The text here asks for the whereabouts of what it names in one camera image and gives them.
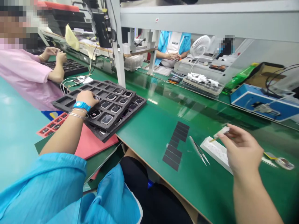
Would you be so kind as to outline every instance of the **worker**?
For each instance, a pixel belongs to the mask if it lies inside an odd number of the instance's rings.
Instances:
[[[173,68],[176,61],[187,57],[191,34],[161,31],[155,65]]]
[[[80,92],[76,101],[86,104],[83,108],[99,102],[91,91]],[[43,147],[31,171],[0,194],[0,224],[192,224],[189,213],[167,187],[154,184],[148,189],[145,164],[131,150],[103,178],[96,196],[83,196],[86,161],[74,154],[86,114],[85,109],[75,108]],[[283,223],[259,175],[263,149],[247,131],[228,126],[229,133],[219,137],[227,147],[234,174],[237,222]]]
[[[37,109],[57,110],[51,102],[62,92],[53,82],[61,83],[64,79],[66,53],[54,47],[47,47],[40,56],[23,50],[20,43],[28,37],[23,21],[26,12],[22,7],[0,5],[0,76]],[[54,70],[40,63],[48,61],[51,55],[56,56]]]

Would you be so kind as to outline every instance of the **teal floor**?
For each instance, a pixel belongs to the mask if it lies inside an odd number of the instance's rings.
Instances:
[[[0,77],[0,192],[26,173],[38,154],[36,134],[50,121]]]

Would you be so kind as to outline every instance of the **white fan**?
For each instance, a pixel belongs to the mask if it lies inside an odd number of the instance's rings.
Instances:
[[[211,39],[204,35],[198,38],[191,46],[190,53],[194,58],[202,56],[210,46]]]

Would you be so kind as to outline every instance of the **hand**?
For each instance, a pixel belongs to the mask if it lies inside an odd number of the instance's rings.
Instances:
[[[93,96],[94,94],[91,91],[81,91],[78,94],[76,101],[84,102],[92,108],[99,102],[99,100],[94,99]]]
[[[63,53],[63,51],[58,52],[57,56],[56,56],[56,62],[60,63],[60,64],[64,64],[67,61],[67,57],[66,57],[66,53]]]
[[[179,60],[178,53],[169,53],[166,54],[166,59],[173,61],[174,59]]]
[[[55,47],[46,47],[44,53],[48,56],[57,55],[60,52],[60,49]]]
[[[259,173],[263,148],[247,131],[228,124],[229,133],[218,134],[227,148],[227,157],[234,176],[245,177]]]

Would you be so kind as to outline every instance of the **green workbench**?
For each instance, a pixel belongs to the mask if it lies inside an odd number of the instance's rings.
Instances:
[[[299,205],[298,131],[166,83],[141,71],[126,71],[125,76],[126,88],[136,91],[148,102],[117,132],[118,137],[204,217],[212,223],[235,223],[233,176],[207,153],[205,155],[211,166],[205,166],[188,138],[178,145],[178,150],[183,153],[178,171],[163,162],[166,145],[178,121],[190,126],[188,135],[198,145],[206,137],[213,136],[225,123],[237,125],[249,131],[266,152],[272,152],[293,163],[296,168],[292,171],[263,162],[259,170],[264,186],[284,222],[294,221],[297,217],[295,208]],[[115,73],[108,74],[98,69],[95,69],[91,78],[117,83]]]

